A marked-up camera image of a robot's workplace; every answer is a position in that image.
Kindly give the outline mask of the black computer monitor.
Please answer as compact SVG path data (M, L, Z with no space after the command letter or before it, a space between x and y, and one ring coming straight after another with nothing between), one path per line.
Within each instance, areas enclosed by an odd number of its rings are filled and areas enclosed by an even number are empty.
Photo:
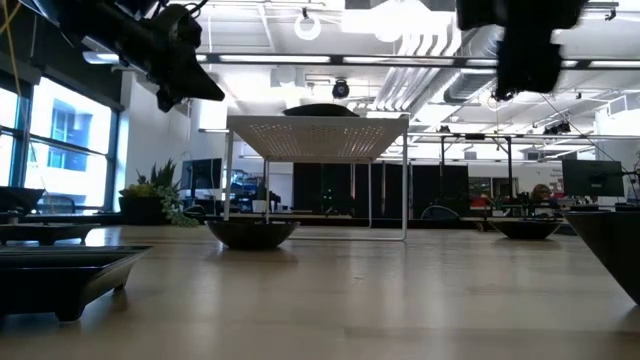
M182 163L181 190L212 190L221 187L222 159L188 160Z
M567 196L623 197L623 171L619 161L563 160Z

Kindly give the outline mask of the black office chair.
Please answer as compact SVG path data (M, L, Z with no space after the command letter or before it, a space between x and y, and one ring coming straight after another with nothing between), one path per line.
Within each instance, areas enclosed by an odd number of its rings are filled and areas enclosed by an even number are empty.
M420 219L428 221L459 221L460 215L448 207L431 205L422 212Z

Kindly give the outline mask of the black partition wall panels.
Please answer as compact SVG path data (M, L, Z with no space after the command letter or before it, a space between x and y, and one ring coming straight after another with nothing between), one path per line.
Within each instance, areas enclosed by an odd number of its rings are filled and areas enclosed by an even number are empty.
M410 165L407 191L412 219L420 219L432 205L447 207L460 215L470 210L466 166ZM399 219L402 166L296 163L293 208L323 215Z

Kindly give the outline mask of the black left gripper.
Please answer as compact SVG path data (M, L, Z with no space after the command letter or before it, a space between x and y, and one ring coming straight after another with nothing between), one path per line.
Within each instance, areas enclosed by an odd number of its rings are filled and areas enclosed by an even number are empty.
M222 101L224 91L196 61L195 34L198 28L189 10L180 4L159 3L157 12L142 21L146 46L145 70L160 87L158 109L168 113L173 97Z

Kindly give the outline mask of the white perforated metal shelf rack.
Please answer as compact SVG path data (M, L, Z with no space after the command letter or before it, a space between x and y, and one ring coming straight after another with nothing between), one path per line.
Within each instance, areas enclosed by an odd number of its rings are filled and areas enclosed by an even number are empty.
M382 242L403 243L408 235L407 118L254 116L227 118L228 144L238 135L263 158L264 187L273 162L371 165L402 139L401 230Z

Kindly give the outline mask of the black metal gantry frame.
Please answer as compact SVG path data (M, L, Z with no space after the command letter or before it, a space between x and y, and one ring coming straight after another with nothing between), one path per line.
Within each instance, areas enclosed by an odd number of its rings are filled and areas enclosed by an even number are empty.
M485 133L443 133L437 132L437 136L440 137L440 161L439 161L439 175L440 175L440 194L444 193L444 178L445 178L445 166L446 166L446 149L445 140L452 138L454 141L467 140L467 141L486 141L491 140L499 149L507 154L507 170L508 170L508 197L514 197L514 180L513 180L513 155L512 155L512 136L500 135L500 134L485 134Z

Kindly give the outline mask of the large black conical dish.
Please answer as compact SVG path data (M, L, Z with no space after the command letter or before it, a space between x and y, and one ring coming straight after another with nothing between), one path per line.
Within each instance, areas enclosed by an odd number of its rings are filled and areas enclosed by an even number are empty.
M640 306L640 211L567 212L564 218Z

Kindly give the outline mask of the black round mini bowl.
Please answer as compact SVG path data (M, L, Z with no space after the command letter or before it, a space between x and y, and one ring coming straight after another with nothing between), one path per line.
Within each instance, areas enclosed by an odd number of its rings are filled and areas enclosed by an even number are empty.
M507 238L516 240L544 240L559 227L559 222L551 221L491 221L490 224Z
M211 233L226 247L242 251L272 250L299 227L299 222L206 221Z

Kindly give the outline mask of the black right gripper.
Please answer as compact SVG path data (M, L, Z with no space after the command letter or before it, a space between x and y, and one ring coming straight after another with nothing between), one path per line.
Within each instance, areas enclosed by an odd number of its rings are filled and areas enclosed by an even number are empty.
M503 41L517 51L551 52L532 60L528 90L550 93L561 71L560 46L551 37L557 29L574 27L588 0L456 0L458 27L471 30L496 25L504 28ZM512 52L500 52L494 98L512 99L524 90L526 62Z

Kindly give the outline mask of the long ceiling light bar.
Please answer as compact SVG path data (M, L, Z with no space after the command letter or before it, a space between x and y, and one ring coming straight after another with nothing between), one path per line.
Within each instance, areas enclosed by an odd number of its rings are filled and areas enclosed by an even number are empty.
M195 56L201 65L300 65L300 66L362 66L398 68L496 69L494 58L455 56L386 56L337 54L276 54L276 53L201 53ZM640 71L640 60L569 59L562 70L577 71Z

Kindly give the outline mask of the person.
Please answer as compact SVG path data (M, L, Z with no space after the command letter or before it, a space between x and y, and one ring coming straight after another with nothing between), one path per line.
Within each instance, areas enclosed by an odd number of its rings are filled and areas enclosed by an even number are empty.
M553 194L551 189L545 184L536 185L531 194L531 201L534 204L554 204L555 199L553 198Z

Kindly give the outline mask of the large window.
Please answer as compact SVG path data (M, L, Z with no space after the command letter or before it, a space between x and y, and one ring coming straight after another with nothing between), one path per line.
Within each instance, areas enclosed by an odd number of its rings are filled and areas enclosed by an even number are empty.
M42 189L44 211L109 210L119 113L49 78L0 80L0 186Z

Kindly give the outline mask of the black angular block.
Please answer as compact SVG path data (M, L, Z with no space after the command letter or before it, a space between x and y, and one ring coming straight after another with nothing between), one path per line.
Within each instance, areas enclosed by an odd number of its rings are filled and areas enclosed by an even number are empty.
M28 214L43 196L44 189L0 186L0 213Z

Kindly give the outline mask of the black square footed plate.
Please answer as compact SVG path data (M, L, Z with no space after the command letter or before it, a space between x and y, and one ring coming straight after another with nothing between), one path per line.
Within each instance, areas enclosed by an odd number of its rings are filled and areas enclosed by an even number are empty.
M86 305L127 284L148 246L0 248L0 316L53 313L78 320Z

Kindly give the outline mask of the black bowl-shaped mini plate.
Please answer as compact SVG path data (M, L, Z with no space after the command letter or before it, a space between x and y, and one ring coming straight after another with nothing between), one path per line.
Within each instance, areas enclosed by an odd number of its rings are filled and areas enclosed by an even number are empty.
M357 114L347 107L333 103L305 104L282 111L285 116L315 116L315 117L357 117Z

